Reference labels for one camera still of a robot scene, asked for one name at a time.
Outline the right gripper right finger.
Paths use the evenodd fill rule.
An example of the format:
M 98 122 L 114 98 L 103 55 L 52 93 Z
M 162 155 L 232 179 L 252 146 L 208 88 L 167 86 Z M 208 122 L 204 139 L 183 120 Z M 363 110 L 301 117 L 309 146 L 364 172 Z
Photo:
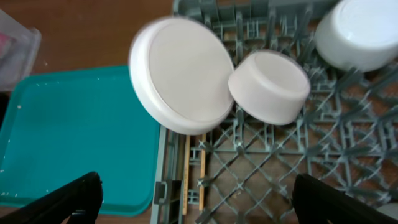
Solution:
M 396 219 L 308 174 L 296 176 L 292 205 L 300 224 L 397 224 Z

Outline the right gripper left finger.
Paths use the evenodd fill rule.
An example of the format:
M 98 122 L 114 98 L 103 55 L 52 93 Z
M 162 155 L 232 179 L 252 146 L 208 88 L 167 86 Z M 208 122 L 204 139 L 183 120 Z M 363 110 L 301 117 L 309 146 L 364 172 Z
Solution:
M 90 223 L 94 224 L 103 203 L 102 181 L 89 172 L 52 193 L 1 217 L 1 223 Z

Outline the wooden chopstick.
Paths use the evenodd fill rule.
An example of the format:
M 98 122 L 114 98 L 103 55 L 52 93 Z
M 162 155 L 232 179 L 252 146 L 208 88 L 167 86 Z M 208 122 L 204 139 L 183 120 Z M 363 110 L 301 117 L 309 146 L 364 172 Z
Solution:
M 183 170 L 183 202 L 182 202 L 182 215 L 187 214 L 188 207 L 188 180 L 189 180 L 189 162 L 190 162 L 190 136 L 185 138 L 185 151 L 184 151 L 184 170 Z
M 203 134 L 201 137 L 203 142 L 206 142 L 206 134 Z M 206 166 L 206 152 L 204 149 L 201 150 L 201 169 L 200 169 L 200 178 L 205 177 L 205 166 Z M 199 189 L 199 211 L 202 212 L 204 209 L 204 199 L 205 199 L 205 188 L 204 186 L 200 186 Z

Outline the white round plate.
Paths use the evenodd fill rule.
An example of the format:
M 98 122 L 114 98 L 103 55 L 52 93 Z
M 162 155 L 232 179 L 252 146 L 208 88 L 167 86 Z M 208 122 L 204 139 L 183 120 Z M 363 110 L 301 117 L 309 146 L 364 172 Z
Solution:
M 186 17 L 145 25 L 129 51 L 129 74 L 146 111 L 180 134 L 205 134 L 231 111 L 228 78 L 234 65 L 220 39 Z

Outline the pale green white cup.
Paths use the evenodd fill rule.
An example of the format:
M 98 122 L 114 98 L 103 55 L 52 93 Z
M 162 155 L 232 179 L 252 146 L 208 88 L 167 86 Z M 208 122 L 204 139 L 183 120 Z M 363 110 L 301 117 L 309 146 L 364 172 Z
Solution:
M 377 70 L 397 58 L 397 0 L 340 1 L 317 25 L 314 41 L 335 68 Z

